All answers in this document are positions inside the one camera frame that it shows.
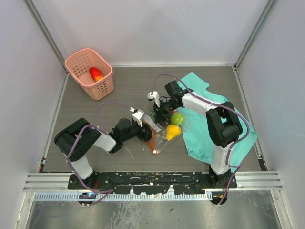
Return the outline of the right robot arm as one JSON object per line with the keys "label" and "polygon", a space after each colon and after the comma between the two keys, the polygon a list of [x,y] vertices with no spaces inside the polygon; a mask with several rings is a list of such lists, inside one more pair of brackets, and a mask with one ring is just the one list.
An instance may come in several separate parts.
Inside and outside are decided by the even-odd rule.
{"label": "right robot arm", "polygon": [[229,188],[234,177],[229,159],[235,143],[243,132],[238,113],[230,102],[217,104],[199,96],[186,85],[182,89],[176,81],[165,86],[169,95],[167,101],[161,101],[157,91],[147,94],[149,101],[154,101],[155,122],[168,121],[178,108],[187,108],[206,118],[208,134],[214,143],[214,155],[209,166],[209,182],[212,187]]}

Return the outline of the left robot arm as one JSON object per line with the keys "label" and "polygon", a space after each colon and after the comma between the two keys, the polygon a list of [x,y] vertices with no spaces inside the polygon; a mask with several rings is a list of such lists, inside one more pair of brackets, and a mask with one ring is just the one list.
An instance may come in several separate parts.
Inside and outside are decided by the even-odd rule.
{"label": "left robot arm", "polygon": [[116,126],[106,133],[81,118],[60,131],[54,143],[65,155],[66,162],[76,174],[76,183],[84,189],[97,185],[97,175],[90,165],[86,153],[93,146],[114,154],[123,147],[123,143],[132,138],[149,142],[154,138],[153,129],[147,124],[138,125],[134,120],[120,119]]}

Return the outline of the clear zip top bag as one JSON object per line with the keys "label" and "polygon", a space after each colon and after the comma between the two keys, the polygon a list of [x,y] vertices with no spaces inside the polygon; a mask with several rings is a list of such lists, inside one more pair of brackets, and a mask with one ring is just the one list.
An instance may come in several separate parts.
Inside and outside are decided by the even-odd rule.
{"label": "clear zip top bag", "polygon": [[[149,121],[149,124],[151,124],[153,120],[149,117],[148,121]],[[152,130],[152,138],[146,143],[150,147],[150,149],[152,150],[152,153],[154,155],[160,154],[173,141],[175,141],[179,136],[181,136],[183,134],[183,132],[187,129],[187,122],[185,119],[184,124],[182,126],[179,126],[181,128],[181,134],[179,136],[177,136],[174,140],[168,141],[166,139],[166,128],[170,124],[172,124],[171,120],[169,122],[161,122],[161,123],[154,122],[154,124],[152,126],[150,126],[150,129]]]}

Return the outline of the red yellow fake mango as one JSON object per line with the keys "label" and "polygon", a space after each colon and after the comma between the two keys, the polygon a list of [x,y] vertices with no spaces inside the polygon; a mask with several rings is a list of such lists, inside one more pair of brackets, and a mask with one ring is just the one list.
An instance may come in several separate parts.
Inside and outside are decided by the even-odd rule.
{"label": "red yellow fake mango", "polygon": [[98,68],[91,67],[89,69],[90,76],[95,82],[100,81],[103,78],[101,71]]}

